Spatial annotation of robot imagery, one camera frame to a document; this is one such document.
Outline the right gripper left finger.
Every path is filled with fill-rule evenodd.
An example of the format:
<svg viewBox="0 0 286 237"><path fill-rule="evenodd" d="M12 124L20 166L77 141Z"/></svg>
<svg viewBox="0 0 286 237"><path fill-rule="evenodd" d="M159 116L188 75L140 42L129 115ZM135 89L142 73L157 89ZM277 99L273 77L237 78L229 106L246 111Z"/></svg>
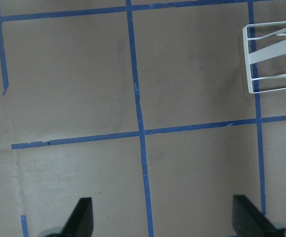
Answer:
<svg viewBox="0 0 286 237"><path fill-rule="evenodd" d="M59 231L43 231L40 237L91 237L94 231L93 206L91 197L79 199L74 210Z"/></svg>

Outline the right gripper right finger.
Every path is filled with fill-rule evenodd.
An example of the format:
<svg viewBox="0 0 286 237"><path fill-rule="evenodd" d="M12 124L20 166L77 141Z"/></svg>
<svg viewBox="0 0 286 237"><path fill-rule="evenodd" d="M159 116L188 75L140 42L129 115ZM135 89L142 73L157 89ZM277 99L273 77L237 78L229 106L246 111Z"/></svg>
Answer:
<svg viewBox="0 0 286 237"><path fill-rule="evenodd" d="M286 225L270 222L245 195L233 195L233 229L239 237L286 237Z"/></svg>

